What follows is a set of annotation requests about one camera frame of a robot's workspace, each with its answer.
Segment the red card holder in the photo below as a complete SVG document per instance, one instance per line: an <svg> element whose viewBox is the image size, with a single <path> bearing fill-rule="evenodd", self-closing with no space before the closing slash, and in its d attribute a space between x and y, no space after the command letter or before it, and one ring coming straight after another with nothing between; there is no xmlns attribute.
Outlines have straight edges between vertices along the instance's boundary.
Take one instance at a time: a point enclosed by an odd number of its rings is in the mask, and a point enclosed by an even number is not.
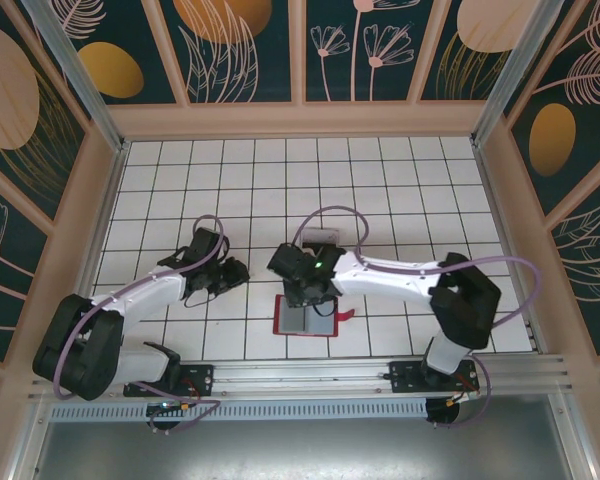
<svg viewBox="0 0 600 480"><path fill-rule="evenodd" d="M337 337L339 326L355 315L355 310L340 311L337 300L319 307L290 308L286 298L275 297L273 333L305 337Z"/></svg>

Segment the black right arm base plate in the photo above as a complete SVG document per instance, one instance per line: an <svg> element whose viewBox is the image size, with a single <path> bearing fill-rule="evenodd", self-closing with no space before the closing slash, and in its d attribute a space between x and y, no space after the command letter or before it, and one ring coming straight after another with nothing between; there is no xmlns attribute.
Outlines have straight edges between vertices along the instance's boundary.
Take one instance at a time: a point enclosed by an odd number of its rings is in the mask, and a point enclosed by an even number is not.
<svg viewBox="0 0 600 480"><path fill-rule="evenodd" d="M423 360L393 361L384 378L393 393L472 392L480 389L476 364L462 360L455 373L443 374L424 364Z"/></svg>

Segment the aluminium mounting rail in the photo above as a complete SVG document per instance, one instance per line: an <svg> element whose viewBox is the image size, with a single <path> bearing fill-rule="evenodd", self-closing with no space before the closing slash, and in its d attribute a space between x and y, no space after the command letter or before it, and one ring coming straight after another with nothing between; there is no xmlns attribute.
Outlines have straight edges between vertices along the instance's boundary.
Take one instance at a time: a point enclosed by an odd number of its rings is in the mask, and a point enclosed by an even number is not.
<svg viewBox="0 0 600 480"><path fill-rule="evenodd" d="M211 364L214 383L209 398L267 399L308 397L364 397L397 394L411 397L442 397L446 393L393 393L384 378L393 361L422 360L421 357L181 362ZM471 395L553 394L567 391L572 381L564 360L555 355L473 355L480 389ZM80 399L69 391L38 377L35 385L62 400ZM108 397L149 398L169 394L140 382L112 385L95 400Z"/></svg>

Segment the grey metal sheet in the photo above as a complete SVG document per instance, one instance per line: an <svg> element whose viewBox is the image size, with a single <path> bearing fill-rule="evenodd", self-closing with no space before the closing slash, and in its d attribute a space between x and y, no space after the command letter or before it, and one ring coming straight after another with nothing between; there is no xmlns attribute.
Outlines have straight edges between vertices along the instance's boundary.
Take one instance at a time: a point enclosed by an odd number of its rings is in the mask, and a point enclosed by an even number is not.
<svg viewBox="0 0 600 480"><path fill-rule="evenodd" d="M589 480L542 417L434 429L412 419L54 424L34 480Z"/></svg>

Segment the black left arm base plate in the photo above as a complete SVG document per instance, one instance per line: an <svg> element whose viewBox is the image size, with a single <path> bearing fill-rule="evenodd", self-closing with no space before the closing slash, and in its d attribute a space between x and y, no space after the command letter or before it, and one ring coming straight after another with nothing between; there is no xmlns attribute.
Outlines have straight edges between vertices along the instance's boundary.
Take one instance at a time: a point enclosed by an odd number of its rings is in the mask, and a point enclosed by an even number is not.
<svg viewBox="0 0 600 480"><path fill-rule="evenodd" d="M181 367L180 377L173 387L166 381L150 383L152 388L178 397L209 397L214 383L214 366L211 364L188 364Z"/></svg>

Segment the aluminium frame post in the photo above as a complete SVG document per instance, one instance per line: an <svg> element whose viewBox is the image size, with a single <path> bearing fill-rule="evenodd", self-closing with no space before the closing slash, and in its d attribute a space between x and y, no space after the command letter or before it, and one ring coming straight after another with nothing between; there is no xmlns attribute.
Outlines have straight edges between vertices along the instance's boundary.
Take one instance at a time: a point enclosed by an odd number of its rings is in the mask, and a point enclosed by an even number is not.
<svg viewBox="0 0 600 480"><path fill-rule="evenodd" d="M121 151L123 137L115 126L102 96L91 81L76 49L62 30L52 7L47 0L21 1L105 140L116 152Z"/></svg>
<svg viewBox="0 0 600 480"><path fill-rule="evenodd" d="M565 0L539 0L509 55L483 111L471 133L471 143L480 149L500 120L517 86L541 49L558 18Z"/></svg>
<svg viewBox="0 0 600 480"><path fill-rule="evenodd" d="M578 467L583 480L600 480L600 464L594 445L586 428L577 401L573 394L564 396L568 417L573 430L578 455Z"/></svg>
<svg viewBox="0 0 600 480"><path fill-rule="evenodd" d="M50 404L39 400L27 405L24 424L16 435L8 480L35 480L50 418Z"/></svg>

